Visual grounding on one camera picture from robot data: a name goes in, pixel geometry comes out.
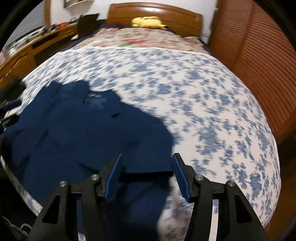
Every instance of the stuffed animal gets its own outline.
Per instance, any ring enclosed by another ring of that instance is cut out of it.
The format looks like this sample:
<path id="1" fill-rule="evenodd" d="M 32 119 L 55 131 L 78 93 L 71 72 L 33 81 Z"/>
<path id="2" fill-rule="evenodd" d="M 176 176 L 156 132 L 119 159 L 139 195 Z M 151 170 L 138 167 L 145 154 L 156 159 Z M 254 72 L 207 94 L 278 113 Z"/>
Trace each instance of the stuffed animal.
<path id="1" fill-rule="evenodd" d="M 132 27 L 140 27 L 140 28 L 160 28 L 166 29 L 167 26 L 162 24 L 159 17 L 142 17 L 142 18 L 134 18 L 131 21 Z"/>

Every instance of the bedspread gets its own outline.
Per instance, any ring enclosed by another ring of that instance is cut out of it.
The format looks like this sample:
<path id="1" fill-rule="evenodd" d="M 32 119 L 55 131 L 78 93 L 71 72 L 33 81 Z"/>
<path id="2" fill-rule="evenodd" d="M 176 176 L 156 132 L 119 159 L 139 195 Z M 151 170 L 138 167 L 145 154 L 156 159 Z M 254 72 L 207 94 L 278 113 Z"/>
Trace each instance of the bedspread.
<path id="1" fill-rule="evenodd" d="M 181 38 L 170 31 L 149 28 L 103 28 L 93 37 L 79 43 L 82 47 L 160 47 L 198 53 L 207 53 L 197 37 Z"/>
<path id="2" fill-rule="evenodd" d="M 179 152 L 196 173 L 215 182 L 234 180 L 265 226 L 281 188 L 274 137 L 250 90 L 212 56 L 159 48 L 81 48 L 57 53 L 24 78 L 20 113 L 51 81 L 86 80 L 94 91 L 113 89 L 122 101 L 162 119 Z M 1 163 L 28 207 L 41 205 Z M 193 205 L 176 179 L 158 221 L 160 240 L 183 240 Z M 209 240 L 215 240 L 218 202 L 213 202 Z"/>

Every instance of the wooden headboard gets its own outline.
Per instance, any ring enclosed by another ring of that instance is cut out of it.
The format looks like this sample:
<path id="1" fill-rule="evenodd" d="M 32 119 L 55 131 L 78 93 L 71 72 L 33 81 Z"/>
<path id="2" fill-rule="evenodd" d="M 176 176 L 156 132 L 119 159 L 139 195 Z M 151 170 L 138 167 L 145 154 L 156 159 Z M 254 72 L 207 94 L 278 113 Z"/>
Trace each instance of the wooden headboard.
<path id="1" fill-rule="evenodd" d="M 159 17 L 163 24 L 182 37 L 199 36 L 202 30 L 201 14 L 170 5 L 146 2 L 111 4 L 106 23 L 130 26 L 133 18 L 146 16 Z"/>

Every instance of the metal screw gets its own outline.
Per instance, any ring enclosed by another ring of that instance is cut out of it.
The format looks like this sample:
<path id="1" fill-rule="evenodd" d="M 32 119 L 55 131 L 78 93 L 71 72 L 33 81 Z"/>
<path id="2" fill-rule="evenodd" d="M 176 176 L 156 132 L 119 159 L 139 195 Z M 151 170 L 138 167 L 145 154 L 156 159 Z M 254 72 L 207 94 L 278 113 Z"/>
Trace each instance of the metal screw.
<path id="1" fill-rule="evenodd" d="M 100 176 L 98 174 L 94 174 L 94 175 L 91 176 L 91 179 L 94 180 L 94 181 L 98 180 L 99 178 L 100 178 Z"/>
<path id="2" fill-rule="evenodd" d="M 198 175 L 195 176 L 195 179 L 198 180 L 198 181 L 202 181 L 203 180 L 203 175 L 198 174 Z"/>
<path id="3" fill-rule="evenodd" d="M 233 181 L 233 180 L 229 180 L 227 183 L 228 183 L 228 185 L 231 186 L 231 187 L 233 187 L 233 186 L 236 185 L 235 181 Z"/>
<path id="4" fill-rule="evenodd" d="M 67 182 L 66 181 L 61 181 L 60 183 L 59 183 L 59 186 L 60 187 L 64 187 L 64 186 L 66 186 L 67 185 Z"/>

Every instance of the dark blue shirt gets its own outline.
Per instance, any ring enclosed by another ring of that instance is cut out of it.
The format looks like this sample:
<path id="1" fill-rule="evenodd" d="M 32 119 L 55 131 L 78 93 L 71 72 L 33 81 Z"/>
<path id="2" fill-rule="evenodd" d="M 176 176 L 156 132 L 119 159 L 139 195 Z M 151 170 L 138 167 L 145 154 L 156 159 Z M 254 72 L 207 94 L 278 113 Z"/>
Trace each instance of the dark blue shirt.
<path id="1" fill-rule="evenodd" d="M 2 139 L 4 146 L 11 146 L 11 156 L 4 152 L 4 158 L 41 204 L 60 181 L 83 181 L 116 151 L 122 153 L 126 174 L 172 172 L 173 140 L 163 123 L 121 102 L 112 90 L 89 91 L 85 81 L 51 82 L 43 87 Z M 168 178 L 123 181 L 118 188 L 104 209 L 112 222 L 110 229 L 119 235 L 114 239 L 145 240 L 143 232 L 147 240 L 157 239 L 156 223 L 169 192 Z"/>

